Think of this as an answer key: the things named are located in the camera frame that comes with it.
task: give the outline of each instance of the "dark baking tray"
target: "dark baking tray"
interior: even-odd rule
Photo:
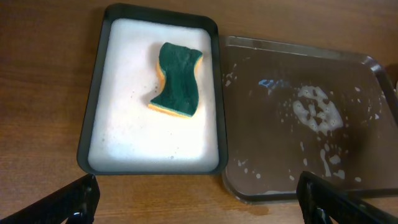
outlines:
[[[223,181],[238,200],[295,200],[293,191],[303,170],[320,177],[325,174],[319,152],[326,141],[343,148],[341,163],[329,164],[333,171],[327,181],[359,197],[398,194],[398,101],[383,67],[373,58],[243,37],[220,41],[229,150]],[[289,81],[289,88],[279,86],[267,92],[259,81],[271,79]],[[334,130],[333,136],[320,133],[318,140],[290,112],[286,112],[288,117],[280,113],[289,109],[279,103],[297,100],[293,87],[304,85],[324,90],[349,126]],[[375,113],[380,115],[377,121]],[[326,155],[339,153],[336,150],[330,149]],[[333,175],[338,169],[345,171],[344,180]]]
[[[88,163],[88,151],[91,142],[91,133],[94,125],[95,111],[97,107],[98,95],[100,92],[103,67],[108,48],[109,34],[111,32],[112,22],[116,19],[135,19],[141,21],[156,22],[182,27],[202,28],[207,31],[211,39],[211,56],[213,63],[213,81],[216,100],[216,127],[219,150],[219,164],[215,170],[205,173],[191,172],[98,172],[92,169]],[[128,4],[113,4],[106,8],[101,36],[98,44],[98,51],[95,61],[93,78],[91,80],[90,92],[83,121],[83,127],[80,134],[78,145],[77,162],[85,172],[95,175],[122,175],[122,174],[218,174],[228,161],[228,148],[226,142],[226,127],[224,118],[223,90],[220,73],[220,47],[218,43],[218,28],[216,23],[208,17],[184,14],[179,12],[165,11],[160,9],[151,9],[147,7],[132,6]]]

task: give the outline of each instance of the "brown tray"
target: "brown tray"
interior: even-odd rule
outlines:
[[[295,199],[303,170],[361,197],[398,193],[398,102],[375,60],[242,37],[226,37],[221,46],[229,152],[223,180],[238,199]],[[298,120],[293,102],[317,108],[314,100],[298,97],[303,86],[320,87],[343,127],[326,136]],[[335,155],[340,162],[332,164]]]

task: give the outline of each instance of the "sponge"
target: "sponge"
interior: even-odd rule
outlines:
[[[192,117],[199,104],[195,67],[202,58],[198,50],[166,42],[156,67],[161,93],[148,107],[174,116]]]

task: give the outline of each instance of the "brown wood grain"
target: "brown wood grain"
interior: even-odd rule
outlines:
[[[361,52],[391,68],[398,63],[395,0],[124,2],[208,16],[221,35]],[[84,175],[76,149],[102,13],[111,3],[0,2],[0,218]],[[245,205],[224,191],[219,177],[101,176],[98,182],[95,223],[303,223],[297,203]],[[371,203],[398,215],[398,198]]]

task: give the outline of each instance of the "green sponge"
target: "green sponge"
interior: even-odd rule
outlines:
[[[161,94],[152,99],[148,107],[175,116],[192,117],[199,104],[195,67],[202,58],[198,50],[165,43],[157,64]]]

